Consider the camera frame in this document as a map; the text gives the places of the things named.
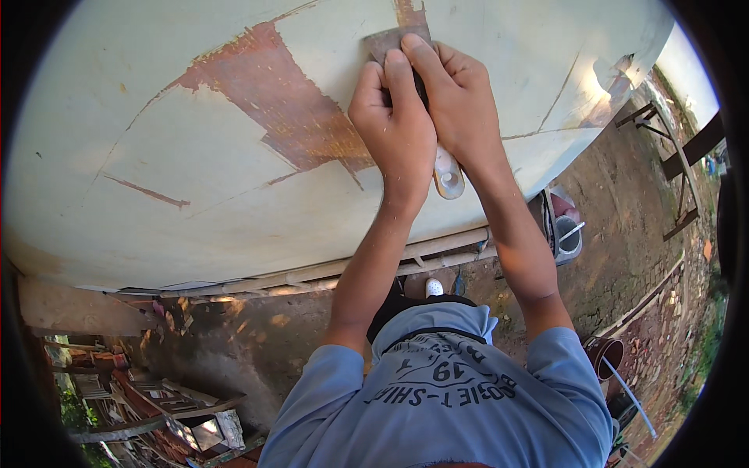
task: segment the brown bucket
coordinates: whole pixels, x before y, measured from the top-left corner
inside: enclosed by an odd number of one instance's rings
[[[584,348],[590,363],[593,364],[595,374],[601,382],[609,380],[613,376],[613,372],[602,358],[606,356],[613,368],[618,369],[624,357],[622,340],[609,336],[594,336],[586,342]]]

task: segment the white shoe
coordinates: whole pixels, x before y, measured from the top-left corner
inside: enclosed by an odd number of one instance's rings
[[[442,289],[442,283],[434,278],[426,280],[426,291],[425,294],[429,296],[442,296],[444,291]]]

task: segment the fingernail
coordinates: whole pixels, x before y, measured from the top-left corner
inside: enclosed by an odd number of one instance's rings
[[[401,52],[398,49],[391,49],[387,51],[387,54],[385,54],[385,63],[390,62],[390,63],[395,64],[395,63],[400,63],[404,61],[408,61],[408,59],[406,58],[405,55],[403,55],[403,52]]]
[[[405,36],[403,36],[403,40],[401,41],[401,44],[405,49],[413,49],[414,47],[418,47],[423,44],[426,44],[426,41],[423,40],[417,34],[408,33]]]

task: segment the left hand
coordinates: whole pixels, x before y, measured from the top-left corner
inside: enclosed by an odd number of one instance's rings
[[[383,88],[392,107],[385,106]],[[382,172],[384,200],[415,216],[429,191],[437,133],[402,51],[388,51],[384,69],[377,62],[364,65],[348,116]]]

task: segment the light blue t-shirt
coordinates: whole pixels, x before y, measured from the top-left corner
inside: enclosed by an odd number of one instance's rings
[[[611,416],[577,335],[557,327],[528,347],[527,369],[491,345],[487,306],[417,306],[372,344],[372,369],[336,344],[319,347],[284,402],[260,467],[602,467]],[[450,327],[484,337],[488,344]]]

